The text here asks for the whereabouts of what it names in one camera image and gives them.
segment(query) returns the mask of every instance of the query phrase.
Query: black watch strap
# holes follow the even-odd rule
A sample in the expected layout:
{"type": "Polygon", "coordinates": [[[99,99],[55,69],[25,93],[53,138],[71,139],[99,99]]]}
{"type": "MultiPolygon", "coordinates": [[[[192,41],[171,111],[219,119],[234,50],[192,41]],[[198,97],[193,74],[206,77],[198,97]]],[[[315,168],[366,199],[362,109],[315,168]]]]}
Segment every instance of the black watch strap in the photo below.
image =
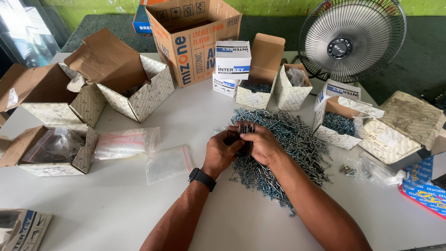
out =
{"type": "Polygon", "coordinates": [[[194,168],[192,172],[190,172],[188,182],[190,183],[193,180],[205,184],[207,187],[209,187],[210,192],[214,190],[215,185],[217,184],[217,182],[215,182],[211,177],[202,172],[200,168],[194,168]]]}

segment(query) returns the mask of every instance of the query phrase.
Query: blue box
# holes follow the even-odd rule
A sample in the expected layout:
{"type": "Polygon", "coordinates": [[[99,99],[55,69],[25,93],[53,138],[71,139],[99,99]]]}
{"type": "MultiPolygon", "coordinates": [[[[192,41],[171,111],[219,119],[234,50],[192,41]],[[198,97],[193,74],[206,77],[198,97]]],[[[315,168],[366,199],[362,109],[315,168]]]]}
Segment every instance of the blue box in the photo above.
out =
{"type": "Polygon", "coordinates": [[[166,2],[166,0],[141,0],[138,9],[136,10],[135,17],[133,18],[133,28],[136,33],[152,33],[150,28],[149,17],[145,11],[146,5],[157,4],[166,2]]]}
{"type": "Polygon", "coordinates": [[[403,170],[400,192],[446,219],[446,152],[430,156],[403,170]]]}

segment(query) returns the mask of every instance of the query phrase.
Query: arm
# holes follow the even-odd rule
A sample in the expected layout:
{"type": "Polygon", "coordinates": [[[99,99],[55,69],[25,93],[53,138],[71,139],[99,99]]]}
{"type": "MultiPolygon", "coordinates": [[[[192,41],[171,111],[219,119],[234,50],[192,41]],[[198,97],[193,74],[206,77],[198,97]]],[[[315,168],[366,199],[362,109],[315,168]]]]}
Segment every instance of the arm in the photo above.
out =
{"type": "MultiPolygon", "coordinates": [[[[238,121],[228,127],[238,131],[238,121]]],[[[241,134],[246,141],[253,141],[251,155],[267,165],[282,186],[297,214],[308,231],[325,250],[372,250],[353,218],[320,187],[314,184],[302,168],[282,149],[266,127],[254,124],[255,132],[241,134]]]]}
{"type": "MultiPolygon", "coordinates": [[[[213,180],[231,164],[244,144],[244,140],[233,137],[232,132],[223,131],[207,143],[201,171],[213,180]]],[[[187,250],[208,195],[209,188],[193,180],[147,236],[140,251],[187,250]]]]}

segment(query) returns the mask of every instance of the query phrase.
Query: left hand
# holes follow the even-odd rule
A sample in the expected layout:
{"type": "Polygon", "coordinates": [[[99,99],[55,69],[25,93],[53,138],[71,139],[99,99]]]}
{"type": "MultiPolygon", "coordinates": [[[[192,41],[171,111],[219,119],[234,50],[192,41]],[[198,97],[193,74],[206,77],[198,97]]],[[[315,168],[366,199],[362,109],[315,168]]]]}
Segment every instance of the left hand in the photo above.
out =
{"type": "Polygon", "coordinates": [[[237,137],[235,133],[225,130],[211,137],[206,145],[206,158],[201,171],[213,180],[216,180],[220,173],[235,160],[235,154],[245,144],[242,139],[236,140],[229,146],[225,144],[225,141],[230,142],[230,139],[234,137],[237,137]]]}

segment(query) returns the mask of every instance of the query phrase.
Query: white table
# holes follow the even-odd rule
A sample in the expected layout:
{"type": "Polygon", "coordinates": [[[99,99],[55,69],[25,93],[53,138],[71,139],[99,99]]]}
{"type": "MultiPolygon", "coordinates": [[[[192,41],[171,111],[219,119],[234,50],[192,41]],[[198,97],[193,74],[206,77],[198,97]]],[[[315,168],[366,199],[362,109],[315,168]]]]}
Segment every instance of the white table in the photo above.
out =
{"type": "MultiPolygon", "coordinates": [[[[296,52],[284,53],[288,60],[296,52]]],[[[58,54],[62,61],[68,54],[58,54]]],[[[159,59],[155,53],[149,57],[159,59]]],[[[321,81],[312,80],[315,88],[321,81]]],[[[312,126],[314,99],[308,96],[293,114],[312,126]]],[[[363,91],[363,101],[372,100],[363,91]]],[[[206,143],[222,130],[241,105],[212,91],[211,79],[172,95],[142,124],[107,105],[95,130],[98,133],[130,128],[161,127],[158,149],[188,144],[195,167],[203,163],[206,143]]],[[[273,96],[270,110],[276,110],[273,96]]],[[[0,129],[15,137],[23,130],[42,125],[19,107],[0,129]]],[[[351,151],[330,146],[335,166],[347,156],[357,158],[361,148],[351,151]]],[[[325,190],[356,220],[374,250],[398,251],[446,243],[446,221],[401,195],[397,186],[387,189],[361,184],[342,175],[338,167],[327,169],[334,184],[325,190]]],[[[322,250],[299,217],[275,201],[229,181],[229,167],[219,177],[195,231],[190,250],[322,250]]],[[[188,185],[187,175],[148,186],[145,158],[135,157],[94,163],[84,176],[37,177],[18,167],[0,168],[0,208],[25,208],[54,214],[40,251],[138,250],[146,236],[188,185]]]]}

